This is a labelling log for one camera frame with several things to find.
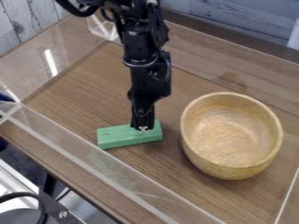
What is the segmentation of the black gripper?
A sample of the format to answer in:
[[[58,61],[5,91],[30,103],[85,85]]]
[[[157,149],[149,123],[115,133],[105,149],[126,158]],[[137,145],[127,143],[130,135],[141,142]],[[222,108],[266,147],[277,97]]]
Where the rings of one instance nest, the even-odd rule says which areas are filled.
[[[159,50],[153,55],[125,53],[125,64],[131,71],[133,87],[129,99],[133,103],[131,127],[139,131],[155,127],[155,103],[171,94],[171,54]]]

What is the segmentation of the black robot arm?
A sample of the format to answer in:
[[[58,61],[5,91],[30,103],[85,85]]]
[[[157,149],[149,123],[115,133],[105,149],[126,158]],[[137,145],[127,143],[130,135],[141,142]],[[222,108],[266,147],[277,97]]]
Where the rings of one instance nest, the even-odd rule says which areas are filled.
[[[115,24],[125,47],[123,63],[130,68],[133,86],[131,127],[149,131],[155,127],[155,103],[171,95],[173,60],[165,45],[170,29],[165,23],[161,0],[55,0],[74,16],[101,13]]]

